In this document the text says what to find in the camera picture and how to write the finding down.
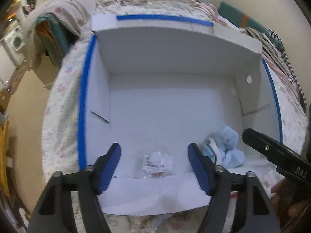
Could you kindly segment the person's right hand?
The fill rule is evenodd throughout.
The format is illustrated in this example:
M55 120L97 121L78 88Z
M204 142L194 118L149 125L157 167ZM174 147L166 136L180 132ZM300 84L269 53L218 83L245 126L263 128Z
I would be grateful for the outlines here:
M270 192L273 194L270 202L279 220L283 217L294 218L298 216L308 204L307 198L296 197L298 186L287 178L274 185Z

